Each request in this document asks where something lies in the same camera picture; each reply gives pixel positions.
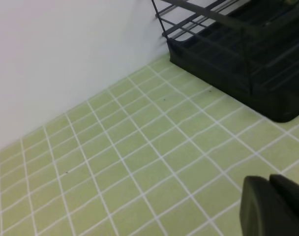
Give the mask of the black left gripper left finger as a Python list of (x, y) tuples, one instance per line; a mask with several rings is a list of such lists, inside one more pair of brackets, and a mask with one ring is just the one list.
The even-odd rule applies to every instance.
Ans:
[(243, 181), (239, 213), (244, 236), (298, 236), (299, 221), (263, 177)]

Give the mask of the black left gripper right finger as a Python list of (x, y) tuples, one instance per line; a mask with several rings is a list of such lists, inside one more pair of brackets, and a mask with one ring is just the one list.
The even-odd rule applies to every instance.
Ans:
[(299, 184), (283, 175), (270, 175), (269, 181), (297, 219), (299, 226)]

